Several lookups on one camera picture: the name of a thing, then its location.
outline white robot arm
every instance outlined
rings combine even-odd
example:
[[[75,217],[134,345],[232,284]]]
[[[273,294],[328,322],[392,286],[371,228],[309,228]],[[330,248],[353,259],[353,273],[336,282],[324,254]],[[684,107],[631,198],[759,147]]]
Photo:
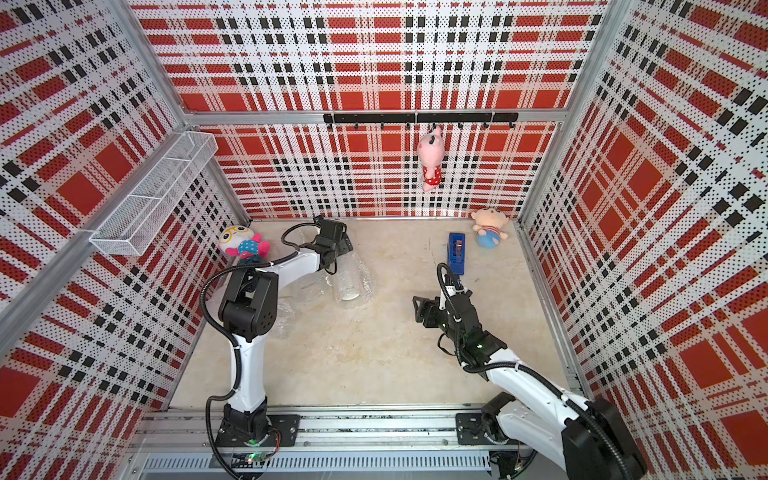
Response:
[[[314,240],[304,245],[285,241],[286,235],[297,227],[317,227]],[[346,225],[322,216],[312,223],[300,223],[288,229],[281,239],[296,251],[287,257],[268,263],[255,263],[250,258],[240,261],[213,275],[200,292],[200,309],[206,321],[222,333],[232,346],[230,351],[232,390],[225,396],[211,396],[206,404],[208,439],[214,456],[233,475],[217,451],[210,428],[210,403],[227,402],[219,428],[236,445],[262,445],[276,429],[266,415],[266,392],[263,384],[264,345],[276,320],[277,295],[280,289],[300,277],[328,270],[336,259],[353,249],[346,234]],[[214,281],[230,274],[218,313],[221,324],[210,314],[205,304],[207,291]]]
[[[635,480],[645,474],[643,457],[612,404],[590,402],[527,366],[482,329],[469,300],[472,292],[448,265],[440,263],[437,275],[440,297],[413,297],[415,319],[440,328],[453,341],[465,372],[478,373],[506,391],[482,409],[482,434],[489,445],[510,439],[525,443],[564,469],[570,480]]]

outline yellow plush toy with glasses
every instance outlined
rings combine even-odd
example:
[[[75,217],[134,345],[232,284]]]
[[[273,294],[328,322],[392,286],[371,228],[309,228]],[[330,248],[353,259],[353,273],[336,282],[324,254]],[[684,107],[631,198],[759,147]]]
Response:
[[[219,250],[230,257],[246,258],[257,255],[263,260],[270,251],[270,243],[261,241],[261,234],[248,227],[233,225],[221,232]]]

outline hanging plush toy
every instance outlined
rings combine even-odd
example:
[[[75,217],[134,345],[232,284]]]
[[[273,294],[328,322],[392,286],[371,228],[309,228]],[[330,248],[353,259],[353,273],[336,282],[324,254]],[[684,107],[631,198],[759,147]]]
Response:
[[[442,140],[442,131],[440,127],[427,133],[419,139],[419,146],[416,148],[419,160],[422,161],[424,173],[424,191],[440,185],[442,181],[442,170],[440,165],[445,156],[445,143]]]

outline plaid wall panel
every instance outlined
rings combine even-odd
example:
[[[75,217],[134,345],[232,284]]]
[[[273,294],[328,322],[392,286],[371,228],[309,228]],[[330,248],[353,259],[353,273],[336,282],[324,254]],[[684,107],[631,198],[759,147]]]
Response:
[[[106,2],[0,7],[0,309],[175,127]]]
[[[110,478],[170,401],[234,217],[203,172],[142,257],[94,254],[0,364],[0,478]]]
[[[130,0],[191,111],[557,108],[607,0]]]
[[[654,478],[768,475],[768,2],[635,1],[527,225]]]
[[[443,181],[425,194],[415,156],[426,125],[217,125],[216,159],[252,217],[516,217],[554,124],[443,125]]]

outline plush doll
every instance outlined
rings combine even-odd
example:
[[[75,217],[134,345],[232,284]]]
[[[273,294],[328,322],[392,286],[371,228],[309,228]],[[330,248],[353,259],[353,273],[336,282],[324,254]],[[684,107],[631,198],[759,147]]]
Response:
[[[263,259],[270,251],[270,243],[261,241],[261,235],[248,227],[233,225],[221,232],[219,250],[230,257],[257,255]]]
[[[424,173],[424,191],[440,185],[442,181],[442,170],[440,165],[445,156],[445,143],[442,139],[440,127],[427,133],[419,139],[419,146],[416,148],[419,160],[422,161]]]
[[[472,229],[478,233],[480,247],[495,248],[501,240],[506,240],[509,235],[501,231],[501,228],[509,223],[509,219],[502,212],[493,208],[484,208],[472,212],[475,225]]]

